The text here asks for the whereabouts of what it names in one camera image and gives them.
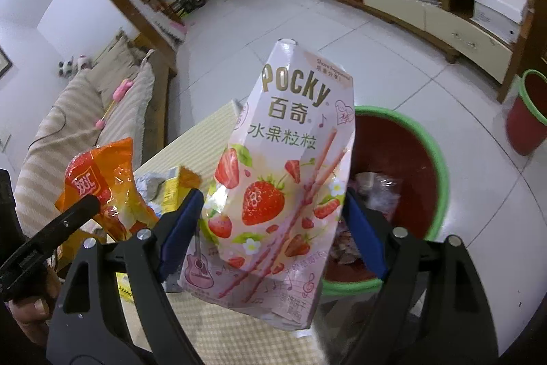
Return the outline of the person's left hand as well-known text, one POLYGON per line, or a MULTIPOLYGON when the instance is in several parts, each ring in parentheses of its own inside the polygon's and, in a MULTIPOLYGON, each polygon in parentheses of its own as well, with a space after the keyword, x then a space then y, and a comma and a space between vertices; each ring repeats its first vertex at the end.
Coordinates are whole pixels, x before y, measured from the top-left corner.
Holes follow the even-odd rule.
MULTIPOLYGON (((56 272, 47 268, 47 277, 44 282, 45 295, 57 299, 61 289, 61 282, 56 272)), ((18 302, 8 302, 10 313, 27 338, 38 347, 44 347, 47 342, 49 328, 47 321, 51 319, 51 310, 40 294, 38 297, 28 297, 18 302)))

